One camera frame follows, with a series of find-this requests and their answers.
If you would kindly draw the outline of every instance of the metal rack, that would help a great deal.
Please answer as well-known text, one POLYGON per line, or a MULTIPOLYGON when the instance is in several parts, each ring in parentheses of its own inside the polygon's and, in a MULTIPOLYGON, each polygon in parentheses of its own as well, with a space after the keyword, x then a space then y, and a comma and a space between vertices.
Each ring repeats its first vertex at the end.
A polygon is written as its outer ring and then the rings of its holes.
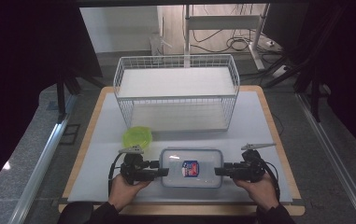
POLYGON ((227 54, 123 57, 114 91, 128 128, 227 131, 239 75, 227 54))

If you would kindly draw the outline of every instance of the plastic container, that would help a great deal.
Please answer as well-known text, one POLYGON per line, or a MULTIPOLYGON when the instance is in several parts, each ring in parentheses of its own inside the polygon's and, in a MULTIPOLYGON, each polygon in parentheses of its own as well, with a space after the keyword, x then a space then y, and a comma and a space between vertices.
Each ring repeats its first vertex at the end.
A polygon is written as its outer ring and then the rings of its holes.
POLYGON ((222 176, 215 167, 222 167, 220 150, 214 148, 166 148, 160 156, 162 168, 169 168, 162 178, 165 187, 219 188, 222 176))

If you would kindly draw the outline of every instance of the sticker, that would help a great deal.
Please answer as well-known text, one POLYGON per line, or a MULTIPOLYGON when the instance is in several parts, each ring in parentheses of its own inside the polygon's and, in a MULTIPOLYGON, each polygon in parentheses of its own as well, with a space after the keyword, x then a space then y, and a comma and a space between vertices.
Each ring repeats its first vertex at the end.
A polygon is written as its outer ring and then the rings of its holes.
POLYGON ((200 173, 200 164, 198 161, 184 161, 181 172, 184 177, 197 177, 200 173))

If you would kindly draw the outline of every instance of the hand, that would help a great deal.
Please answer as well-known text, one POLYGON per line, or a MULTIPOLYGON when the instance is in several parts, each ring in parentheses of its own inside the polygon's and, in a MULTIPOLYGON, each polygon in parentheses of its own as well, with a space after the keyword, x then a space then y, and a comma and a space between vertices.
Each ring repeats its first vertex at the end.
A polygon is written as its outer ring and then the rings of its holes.
POLYGON ((278 207, 279 202, 277 200, 276 191, 271 176, 268 173, 265 173, 262 180, 256 183, 236 179, 234 179, 234 182, 237 186, 245 189, 249 193, 250 198, 265 212, 272 207, 278 207))
POLYGON ((136 196, 136 194, 143 188, 147 187, 151 181, 139 182, 136 185, 130 185, 122 177, 122 175, 116 175, 113 178, 111 184, 110 196, 108 202, 113 204, 117 211, 121 211, 126 205, 128 205, 136 196))

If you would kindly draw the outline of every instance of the wire shelf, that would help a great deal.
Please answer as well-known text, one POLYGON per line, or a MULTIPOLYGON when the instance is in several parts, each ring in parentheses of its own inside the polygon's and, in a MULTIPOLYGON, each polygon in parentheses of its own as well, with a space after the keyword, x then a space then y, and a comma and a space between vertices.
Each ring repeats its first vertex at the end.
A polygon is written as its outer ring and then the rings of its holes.
POLYGON ((128 128, 227 131, 239 75, 227 54, 123 57, 113 85, 128 128))

